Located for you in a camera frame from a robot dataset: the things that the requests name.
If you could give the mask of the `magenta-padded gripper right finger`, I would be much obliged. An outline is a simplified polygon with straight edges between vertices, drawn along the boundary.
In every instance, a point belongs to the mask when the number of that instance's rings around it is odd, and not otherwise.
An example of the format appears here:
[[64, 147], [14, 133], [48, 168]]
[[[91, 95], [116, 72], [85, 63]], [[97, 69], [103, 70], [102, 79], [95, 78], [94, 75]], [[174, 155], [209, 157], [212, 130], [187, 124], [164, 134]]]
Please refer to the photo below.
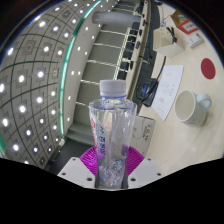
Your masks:
[[140, 188], [163, 177], [155, 161], [145, 159], [135, 148], [130, 147], [126, 159], [128, 188]]

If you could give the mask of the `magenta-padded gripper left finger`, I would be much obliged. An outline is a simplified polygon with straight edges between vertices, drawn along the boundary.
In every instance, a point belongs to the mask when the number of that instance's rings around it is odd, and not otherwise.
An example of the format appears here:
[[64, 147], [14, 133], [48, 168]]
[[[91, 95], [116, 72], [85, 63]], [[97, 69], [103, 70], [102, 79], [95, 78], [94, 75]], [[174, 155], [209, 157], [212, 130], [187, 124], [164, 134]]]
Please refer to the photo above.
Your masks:
[[71, 157], [58, 176], [84, 188], [95, 188], [97, 175], [95, 148], [91, 147], [80, 157]]

